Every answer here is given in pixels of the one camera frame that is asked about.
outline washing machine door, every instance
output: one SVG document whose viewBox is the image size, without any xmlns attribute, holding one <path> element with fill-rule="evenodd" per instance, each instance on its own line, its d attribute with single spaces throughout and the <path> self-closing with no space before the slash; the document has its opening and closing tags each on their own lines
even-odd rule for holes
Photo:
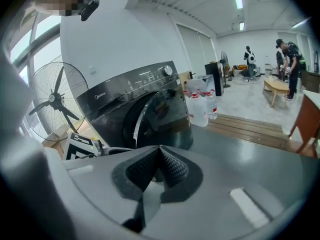
<svg viewBox="0 0 320 240">
<path fill-rule="evenodd" d="M 144 105 L 135 125 L 135 147 L 167 145 L 188 149 L 193 136 L 183 94 L 165 89 Z"/>
</svg>

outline man in black cap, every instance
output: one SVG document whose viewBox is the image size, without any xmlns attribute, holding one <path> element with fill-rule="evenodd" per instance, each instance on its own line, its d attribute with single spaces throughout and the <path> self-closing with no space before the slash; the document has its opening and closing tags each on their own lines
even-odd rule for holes
<svg viewBox="0 0 320 240">
<path fill-rule="evenodd" d="M 285 43 L 282 39 L 277 39 L 275 42 L 276 48 L 280 48 L 284 56 L 283 69 L 286 74 L 289 74 L 289 95 L 286 99 L 292 101 L 297 91 L 298 75 L 300 71 L 300 55 L 293 44 Z"/>
</svg>

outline wooden coffee table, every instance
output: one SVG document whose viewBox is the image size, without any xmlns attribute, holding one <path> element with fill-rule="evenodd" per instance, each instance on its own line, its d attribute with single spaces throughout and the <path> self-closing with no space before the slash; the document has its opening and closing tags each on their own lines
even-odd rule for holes
<svg viewBox="0 0 320 240">
<path fill-rule="evenodd" d="M 273 99 L 271 103 L 271 108 L 274 106 L 277 94 L 289 94 L 289 87 L 282 81 L 274 79 L 264 79 L 264 86 L 262 93 L 265 91 L 265 87 L 268 87 L 273 92 Z"/>
</svg>

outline black speaker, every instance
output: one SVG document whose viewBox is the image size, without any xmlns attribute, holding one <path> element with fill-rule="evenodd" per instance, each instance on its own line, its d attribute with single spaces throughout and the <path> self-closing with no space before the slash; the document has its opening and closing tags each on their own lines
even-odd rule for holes
<svg viewBox="0 0 320 240">
<path fill-rule="evenodd" d="M 215 63 L 210 63 L 204 66 L 205 66 L 205 73 L 207 75 L 213 75 L 215 95 L 222 96 L 222 94 L 224 93 L 224 81 L 222 77 L 221 64 L 219 62 L 215 62 Z"/>
</svg>

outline washing machine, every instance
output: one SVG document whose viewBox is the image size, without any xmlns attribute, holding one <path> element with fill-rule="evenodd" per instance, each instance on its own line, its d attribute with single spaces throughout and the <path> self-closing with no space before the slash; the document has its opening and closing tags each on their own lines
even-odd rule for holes
<svg viewBox="0 0 320 240">
<path fill-rule="evenodd" d="M 108 79 L 77 98 L 88 122 L 110 147 L 167 145 L 188 149 L 193 136 L 173 61 Z"/>
</svg>

